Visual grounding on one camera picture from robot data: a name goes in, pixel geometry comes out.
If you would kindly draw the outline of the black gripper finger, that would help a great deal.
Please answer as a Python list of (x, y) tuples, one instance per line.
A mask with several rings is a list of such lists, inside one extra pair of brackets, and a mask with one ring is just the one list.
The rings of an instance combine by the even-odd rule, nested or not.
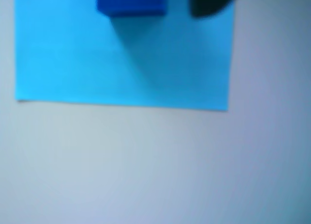
[(224, 10), (234, 0), (189, 0), (192, 17), (210, 17)]

